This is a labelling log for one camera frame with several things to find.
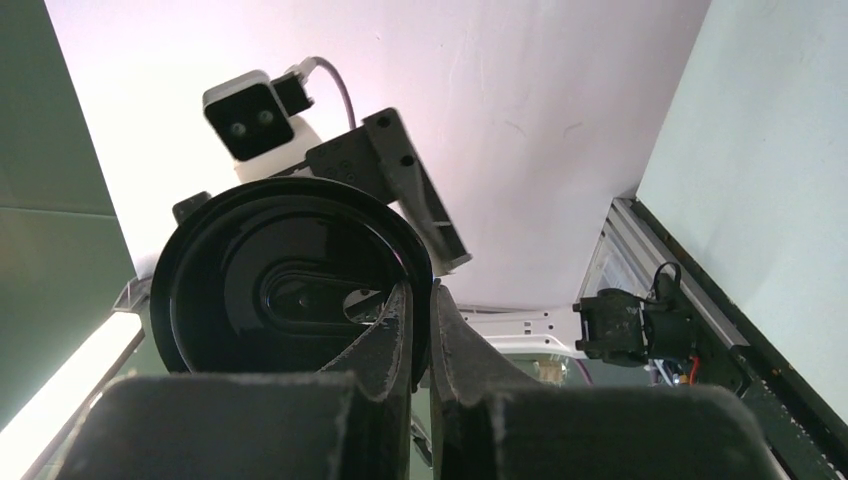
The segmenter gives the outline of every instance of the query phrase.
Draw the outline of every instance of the white cable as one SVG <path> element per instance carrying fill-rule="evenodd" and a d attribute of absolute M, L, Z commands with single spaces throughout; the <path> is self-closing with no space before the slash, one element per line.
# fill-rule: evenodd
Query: white cable
<path fill-rule="evenodd" d="M 350 129 L 353 130 L 356 128 L 356 115 L 353 113 L 353 102 L 350 99 L 350 93 L 347 91 L 347 86 L 342 79 L 342 75 L 339 73 L 338 69 L 329 62 L 324 57 L 306 57 L 300 64 L 295 67 L 290 68 L 289 70 L 296 70 L 300 73 L 303 83 L 306 83 L 306 80 L 309 78 L 309 75 L 315 70 L 315 67 L 321 67 L 330 74 L 330 77 L 333 78 L 333 81 L 336 82 L 336 87 L 339 88 L 339 93 L 342 94 L 342 101 L 345 105 L 345 111 L 347 113 L 347 123 L 350 126 Z"/>
<path fill-rule="evenodd" d="M 665 383 L 667 383 L 671 387 L 674 387 L 675 386 L 674 380 L 672 380 L 671 377 L 669 377 L 668 372 L 665 371 L 665 366 L 663 365 L 663 361 L 662 360 L 654 360 L 654 365 L 657 366 L 657 369 L 660 371 L 660 375 L 662 375 L 663 380 L 665 380 Z"/>

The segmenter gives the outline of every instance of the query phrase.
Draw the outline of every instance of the webcam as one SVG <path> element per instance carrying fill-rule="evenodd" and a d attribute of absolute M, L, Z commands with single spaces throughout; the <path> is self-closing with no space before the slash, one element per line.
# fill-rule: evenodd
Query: webcam
<path fill-rule="evenodd" d="M 203 94 L 203 113 L 237 161 L 291 142 L 289 115 L 268 74 L 253 70 Z"/>

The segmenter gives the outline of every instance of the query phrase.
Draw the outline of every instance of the black circular lid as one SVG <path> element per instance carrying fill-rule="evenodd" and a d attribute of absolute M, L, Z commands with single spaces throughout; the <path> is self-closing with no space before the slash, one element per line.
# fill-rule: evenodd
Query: black circular lid
<path fill-rule="evenodd" d="M 417 382 L 433 276 L 409 224 L 341 183 L 251 182 L 206 202 L 171 236 L 151 287 L 153 336 L 172 372 L 317 371 L 365 331 L 358 321 L 374 318 L 351 315 L 351 298 L 373 306 L 401 280 L 413 290 Z"/>

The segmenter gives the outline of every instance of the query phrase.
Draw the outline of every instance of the led light strip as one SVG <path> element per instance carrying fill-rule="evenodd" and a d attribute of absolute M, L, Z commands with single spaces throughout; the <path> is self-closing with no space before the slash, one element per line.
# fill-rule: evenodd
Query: led light strip
<path fill-rule="evenodd" d="M 135 348 L 141 319 L 116 312 L 91 334 L 0 432 L 0 478 L 27 474 L 116 363 Z"/>

